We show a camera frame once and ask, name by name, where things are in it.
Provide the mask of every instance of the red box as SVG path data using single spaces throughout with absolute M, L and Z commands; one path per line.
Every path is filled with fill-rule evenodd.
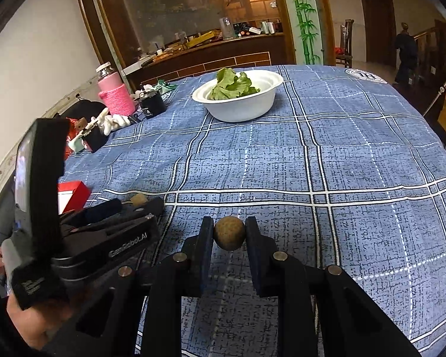
M 82 209 L 91 191 L 82 181 L 69 181 L 58 184 L 58 213 Z

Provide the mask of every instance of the brown tile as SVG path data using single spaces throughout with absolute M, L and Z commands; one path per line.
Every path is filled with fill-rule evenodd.
M 151 85 L 154 85 L 154 84 L 157 84 L 157 78 L 152 78 L 152 79 L 148 79 L 148 80 L 146 80 L 145 82 L 141 82 L 141 84 L 151 84 Z
M 244 63 L 244 64 L 238 64 L 234 68 L 248 68 L 248 67 L 254 67 L 254 63 Z
M 263 60 L 269 60 L 268 52 L 261 52 L 260 54 L 238 56 L 238 57 L 236 57 L 236 64 L 260 62 Z
M 234 57 L 230 57 L 228 59 L 222 59 L 222 60 L 217 60 L 215 62 L 205 63 L 204 66 L 205 66 L 205 70 L 211 71 L 211 70 L 220 69 L 223 67 L 230 67 L 235 64 L 236 63 L 234 61 Z
M 167 75 L 162 75 L 158 77 L 159 80 L 165 80 L 165 82 L 168 82 L 169 80 L 175 80 L 175 79 L 179 79 L 180 77 L 178 76 L 177 72 L 171 72 L 168 73 Z
M 269 60 L 264 60 L 262 62 L 256 62 L 256 67 L 263 67 L 265 65 L 271 65 L 271 62 Z
M 227 67 L 227 68 L 239 68 L 239 65 L 227 65 L 226 67 Z M 215 71 L 219 71 L 219 70 L 221 70 L 222 68 L 223 68 L 223 67 L 215 68 L 215 69 L 210 70 L 210 71 L 206 70 L 206 72 L 215 72 Z
M 208 72 L 208 71 L 197 72 L 197 73 L 194 73 L 194 76 L 197 77 L 197 76 L 203 75 L 204 73 L 207 73 L 207 72 Z
M 178 70 L 178 76 L 183 78 L 185 76 L 193 75 L 194 73 L 205 72 L 205 68 L 203 64 L 194 65 L 193 67 L 184 68 L 182 70 Z

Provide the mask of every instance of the wooden chair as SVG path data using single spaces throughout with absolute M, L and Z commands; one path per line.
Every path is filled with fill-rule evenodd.
M 352 28 L 354 20 L 345 20 L 345 26 L 340 26 L 340 47 L 343 54 L 335 55 L 335 64 L 343 64 L 345 68 L 352 68 Z

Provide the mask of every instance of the printed logo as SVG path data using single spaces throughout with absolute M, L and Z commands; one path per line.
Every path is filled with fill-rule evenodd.
M 118 249 L 114 251 L 109 251 L 109 257 L 115 257 L 116 255 L 119 255 L 121 252 L 129 249 L 130 247 L 133 247 L 137 243 L 141 242 L 142 240 L 145 240 L 147 238 L 147 233 L 144 232 L 141 236 L 136 237 L 134 240 L 131 240 L 128 243 L 122 244 Z
M 41 285 L 41 282 L 43 282 L 45 278 L 38 278 L 35 281 L 27 280 L 26 282 L 23 282 L 21 285 L 25 289 L 25 292 L 28 295 L 32 295 L 34 292 L 36 292 Z
M 380 78 L 378 75 L 375 75 L 374 73 L 371 73 L 371 72 L 357 70 L 354 68 L 348 68 L 345 70 L 345 72 L 357 79 L 368 80 L 369 82 L 373 82 L 373 83 L 388 84 L 385 80 Z

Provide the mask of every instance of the counter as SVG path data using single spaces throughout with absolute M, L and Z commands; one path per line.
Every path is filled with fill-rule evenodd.
M 289 64 L 284 33 L 254 35 L 222 40 L 181 51 L 130 73 L 127 79 L 138 88 L 143 84 L 166 82 L 218 71 L 223 67 L 249 68 Z

